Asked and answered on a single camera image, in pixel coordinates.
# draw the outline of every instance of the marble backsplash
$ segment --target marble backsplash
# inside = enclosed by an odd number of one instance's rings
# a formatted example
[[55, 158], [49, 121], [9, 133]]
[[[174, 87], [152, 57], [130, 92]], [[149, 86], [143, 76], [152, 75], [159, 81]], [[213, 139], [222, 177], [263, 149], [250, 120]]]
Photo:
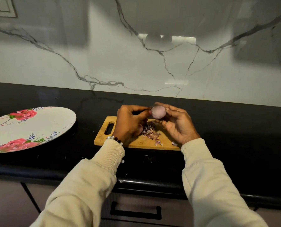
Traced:
[[0, 82], [281, 106], [281, 0], [13, 0]]

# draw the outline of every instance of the ribbed cuff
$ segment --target ribbed cuff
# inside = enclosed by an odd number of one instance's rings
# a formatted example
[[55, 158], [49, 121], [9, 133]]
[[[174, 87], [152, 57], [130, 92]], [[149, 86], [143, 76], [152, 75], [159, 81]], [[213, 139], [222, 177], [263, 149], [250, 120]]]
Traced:
[[116, 173], [118, 165], [124, 156], [124, 148], [117, 141], [107, 139], [91, 161], [94, 161]]
[[181, 147], [187, 166], [201, 159], [213, 158], [203, 139], [194, 139]]

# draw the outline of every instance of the cutting board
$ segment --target cutting board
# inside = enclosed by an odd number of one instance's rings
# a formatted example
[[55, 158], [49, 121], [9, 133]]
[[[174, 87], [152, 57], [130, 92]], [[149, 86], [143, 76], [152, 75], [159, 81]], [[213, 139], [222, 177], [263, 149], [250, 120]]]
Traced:
[[[108, 128], [108, 125], [114, 123], [114, 127], [110, 134], [105, 135], [105, 131]], [[101, 126], [101, 129], [99, 130], [95, 140], [94, 144], [97, 146], [102, 146], [108, 136], [111, 136], [114, 128], [116, 125], [116, 116], [108, 116], [103, 125]], [[142, 149], [158, 149], [158, 150], [180, 150], [178, 146], [173, 146], [172, 141], [174, 139], [169, 135], [169, 133], [161, 126], [157, 125], [155, 128], [155, 131], [158, 133], [161, 133], [161, 135], [158, 137], [160, 140], [160, 143], [162, 143], [163, 146], [157, 145], [155, 146], [155, 140], [149, 139], [147, 136], [140, 135], [138, 137], [131, 138], [129, 145], [123, 145], [125, 147], [130, 148], [142, 148]]]

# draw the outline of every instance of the person's left hand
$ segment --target person's left hand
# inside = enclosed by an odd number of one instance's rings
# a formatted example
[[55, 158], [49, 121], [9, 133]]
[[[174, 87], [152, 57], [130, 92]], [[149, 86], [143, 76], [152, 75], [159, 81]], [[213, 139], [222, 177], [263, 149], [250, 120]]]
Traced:
[[[133, 115], [133, 111], [143, 111], [139, 115]], [[149, 107], [137, 105], [122, 105], [117, 111], [116, 125], [113, 136], [122, 143], [132, 136], [138, 136], [142, 132], [143, 120], [151, 115]]]

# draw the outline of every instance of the plate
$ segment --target plate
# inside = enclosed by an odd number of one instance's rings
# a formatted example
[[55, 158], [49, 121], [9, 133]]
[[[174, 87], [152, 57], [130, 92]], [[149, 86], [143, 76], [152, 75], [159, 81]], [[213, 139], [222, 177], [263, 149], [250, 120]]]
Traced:
[[0, 153], [47, 143], [69, 130], [74, 111], [64, 107], [35, 107], [0, 117]]

